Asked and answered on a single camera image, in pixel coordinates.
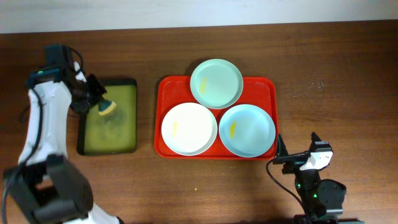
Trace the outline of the white plate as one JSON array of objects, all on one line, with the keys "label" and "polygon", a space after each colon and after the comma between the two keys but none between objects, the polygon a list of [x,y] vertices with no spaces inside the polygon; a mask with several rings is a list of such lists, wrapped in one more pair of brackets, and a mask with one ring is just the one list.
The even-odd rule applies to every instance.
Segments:
[{"label": "white plate", "polygon": [[181,156],[197,156],[215,142],[218,125],[213,113],[198,103],[181,103],[170,109],[161,123],[165,145]]}]

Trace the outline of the black tray with soapy water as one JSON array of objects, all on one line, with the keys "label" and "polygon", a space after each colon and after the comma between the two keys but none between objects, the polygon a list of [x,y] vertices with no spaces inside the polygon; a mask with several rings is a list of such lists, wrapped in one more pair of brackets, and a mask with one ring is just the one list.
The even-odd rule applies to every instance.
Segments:
[{"label": "black tray with soapy water", "polygon": [[101,116],[96,105],[80,116],[76,150],[82,156],[133,153],[137,147],[137,82],[114,78],[101,83],[107,91],[104,98],[116,107]]}]

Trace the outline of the green yellow sponge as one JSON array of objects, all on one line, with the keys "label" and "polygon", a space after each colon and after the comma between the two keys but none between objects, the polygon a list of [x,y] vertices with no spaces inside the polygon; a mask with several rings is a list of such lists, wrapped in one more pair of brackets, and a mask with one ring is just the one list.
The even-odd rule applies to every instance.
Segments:
[{"label": "green yellow sponge", "polygon": [[114,101],[102,99],[98,103],[98,113],[100,116],[111,114],[117,107]]}]

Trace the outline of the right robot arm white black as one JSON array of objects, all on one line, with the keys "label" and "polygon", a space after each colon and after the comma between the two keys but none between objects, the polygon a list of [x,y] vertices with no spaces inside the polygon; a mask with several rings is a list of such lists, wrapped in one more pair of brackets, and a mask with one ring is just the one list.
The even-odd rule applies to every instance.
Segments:
[{"label": "right robot arm white black", "polygon": [[[311,134],[308,150],[289,154],[282,136],[277,137],[277,149],[273,159],[266,164],[269,177],[284,191],[293,196],[303,210],[302,215],[295,215],[293,223],[362,223],[358,219],[339,219],[343,213],[346,186],[332,179],[322,179],[320,171],[330,165],[333,150],[327,141],[316,133]],[[284,175],[295,176],[294,194],[284,187],[269,170],[270,164],[282,164]]]}]

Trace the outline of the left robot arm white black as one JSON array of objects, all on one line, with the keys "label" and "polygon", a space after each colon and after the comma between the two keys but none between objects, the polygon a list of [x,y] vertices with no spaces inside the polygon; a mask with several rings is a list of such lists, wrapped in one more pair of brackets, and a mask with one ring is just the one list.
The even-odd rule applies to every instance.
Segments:
[{"label": "left robot arm white black", "polygon": [[67,116],[74,103],[88,111],[105,89],[93,76],[60,68],[32,72],[27,139],[18,164],[4,173],[10,195],[29,223],[122,223],[93,199],[90,183],[67,158]]}]

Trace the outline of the red plastic tray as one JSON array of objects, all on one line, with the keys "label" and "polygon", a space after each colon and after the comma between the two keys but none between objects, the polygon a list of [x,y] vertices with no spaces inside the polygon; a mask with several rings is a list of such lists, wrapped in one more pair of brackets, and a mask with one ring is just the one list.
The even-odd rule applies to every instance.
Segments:
[{"label": "red plastic tray", "polygon": [[[279,134],[277,117],[277,102],[274,84],[265,77],[244,77],[244,88],[240,98],[234,105],[250,104],[262,108],[272,118],[275,133]],[[168,159],[184,159],[183,155],[173,152],[164,142],[161,135],[161,126],[164,116],[174,106],[181,103],[195,103],[190,90],[189,76],[168,76],[159,83],[157,96],[157,112],[155,119],[154,149],[158,155]],[[231,159],[242,160],[224,147],[221,139],[217,137],[212,146],[205,152],[191,157],[192,159]]]}]

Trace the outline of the mint green plate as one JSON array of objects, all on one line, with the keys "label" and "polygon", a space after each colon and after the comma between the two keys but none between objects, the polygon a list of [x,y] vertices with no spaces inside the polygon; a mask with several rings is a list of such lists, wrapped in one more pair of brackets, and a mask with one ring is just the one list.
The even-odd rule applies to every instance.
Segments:
[{"label": "mint green plate", "polygon": [[223,109],[240,98],[244,88],[243,76],[231,62],[219,58],[205,60],[190,77],[190,90],[199,104]]}]

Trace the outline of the light blue plate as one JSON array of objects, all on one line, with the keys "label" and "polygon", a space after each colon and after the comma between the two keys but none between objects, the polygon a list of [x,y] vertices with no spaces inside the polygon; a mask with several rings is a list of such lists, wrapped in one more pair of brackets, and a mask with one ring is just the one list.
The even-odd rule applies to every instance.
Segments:
[{"label": "light blue plate", "polygon": [[249,104],[237,105],[226,111],[218,128],[224,147],[244,158],[267,153],[276,137],[271,116],[260,107]]}]

